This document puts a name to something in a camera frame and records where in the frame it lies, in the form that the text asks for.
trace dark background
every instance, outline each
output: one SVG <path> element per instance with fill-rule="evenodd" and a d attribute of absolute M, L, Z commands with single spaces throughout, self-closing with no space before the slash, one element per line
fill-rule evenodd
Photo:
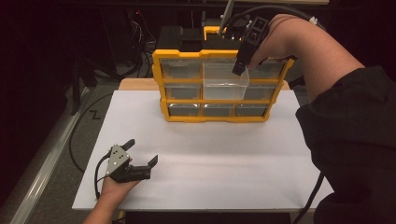
<path fill-rule="evenodd" d="M 76 60 L 89 59 L 114 72 L 116 64 L 133 67 L 139 45 L 131 35 L 128 20 L 139 23 L 149 41 L 148 30 L 158 37 L 164 25 L 199 27 L 202 10 L 209 19 L 217 19 L 226 5 L 214 2 L 213 7 L 188 7 L 187 0 L 155 1 L 167 7 L 147 6 L 144 1 L 121 2 L 124 7 L 112 3 L 1 2 L 2 204 L 63 113 L 67 103 L 64 91 L 71 83 Z M 257 4 L 235 4 L 234 11 L 250 6 Z M 382 65 L 396 80 L 394 1 L 331 0 L 328 6 L 295 7 L 319 18 L 328 32 L 366 66 Z M 92 65 L 81 70 L 82 76 L 93 76 Z"/>

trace yellow storage organizer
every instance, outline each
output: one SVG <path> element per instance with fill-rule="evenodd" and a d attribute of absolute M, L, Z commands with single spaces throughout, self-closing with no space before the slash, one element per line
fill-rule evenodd
<path fill-rule="evenodd" d="M 208 34 L 218 29 L 206 27 L 203 42 L 210 42 Z M 173 30 L 183 33 L 181 28 L 173 27 Z M 181 35 L 167 36 L 170 33 L 162 30 L 152 55 L 152 71 L 161 93 L 161 111 L 167 121 L 245 123 L 268 120 L 293 60 L 279 62 L 270 59 L 239 77 L 232 74 L 237 53 L 234 44 L 227 49 L 227 41 L 214 40 L 215 46 L 216 43 L 224 43 L 226 47 L 213 49 L 205 47 L 206 43 L 202 47 L 196 39 L 188 39 L 184 46 L 193 43 L 199 48 L 182 51 L 177 49 L 177 45 L 182 43 L 177 37 Z M 161 41 L 161 38 L 173 44 Z"/>

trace black sleeve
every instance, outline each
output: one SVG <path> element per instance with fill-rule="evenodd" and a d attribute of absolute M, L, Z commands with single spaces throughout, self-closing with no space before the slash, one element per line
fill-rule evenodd
<path fill-rule="evenodd" d="M 334 190 L 315 223 L 396 223 L 396 84 L 382 68 L 342 77 L 296 116 Z"/>

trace white table surface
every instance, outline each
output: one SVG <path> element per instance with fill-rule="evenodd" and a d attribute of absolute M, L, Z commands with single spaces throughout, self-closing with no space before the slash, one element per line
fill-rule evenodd
<path fill-rule="evenodd" d="M 295 118 L 293 91 L 281 91 L 264 123 L 167 122 L 158 91 L 115 91 L 73 209 L 95 205 L 97 162 L 114 144 L 134 138 L 133 165 L 158 164 L 137 185 L 123 210 L 297 210 L 318 178 Z M 99 170 L 105 174 L 106 162 Z M 312 208 L 332 188 L 325 179 Z"/>

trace person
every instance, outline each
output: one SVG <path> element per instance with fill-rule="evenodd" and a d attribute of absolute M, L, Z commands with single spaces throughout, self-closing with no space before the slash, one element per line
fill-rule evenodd
<path fill-rule="evenodd" d="M 105 177 L 102 185 L 102 193 L 95 207 L 84 220 L 84 224 L 111 224 L 113 214 L 140 181 L 117 183 L 111 177 Z"/>
<path fill-rule="evenodd" d="M 301 62 L 311 99 L 296 117 L 312 162 L 334 190 L 319 203 L 314 223 L 396 223 L 396 84 L 380 66 L 365 67 L 315 24 L 285 14 L 271 20 L 248 68 L 291 55 Z M 105 182 L 88 220 L 103 211 L 108 221 L 134 186 Z"/>

